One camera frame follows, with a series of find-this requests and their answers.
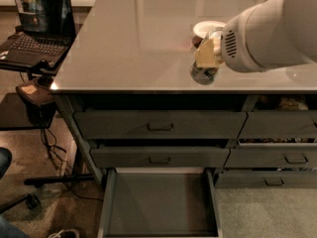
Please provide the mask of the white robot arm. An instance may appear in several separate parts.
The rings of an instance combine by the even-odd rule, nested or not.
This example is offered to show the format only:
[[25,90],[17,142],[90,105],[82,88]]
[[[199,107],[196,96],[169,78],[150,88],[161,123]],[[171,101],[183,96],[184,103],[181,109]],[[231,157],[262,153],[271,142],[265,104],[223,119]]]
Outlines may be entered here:
[[316,29],[317,0],[266,0],[231,19],[220,38],[203,41],[195,65],[258,72],[313,63]]

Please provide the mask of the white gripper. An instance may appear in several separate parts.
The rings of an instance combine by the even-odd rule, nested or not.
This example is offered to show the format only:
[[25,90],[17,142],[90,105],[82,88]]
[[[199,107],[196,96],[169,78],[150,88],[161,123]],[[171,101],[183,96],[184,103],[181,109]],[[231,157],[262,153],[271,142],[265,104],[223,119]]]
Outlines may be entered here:
[[247,45],[247,22],[253,9],[247,9],[227,22],[219,39],[208,39],[195,52],[198,67],[218,67],[223,62],[235,72],[264,71],[252,57]]

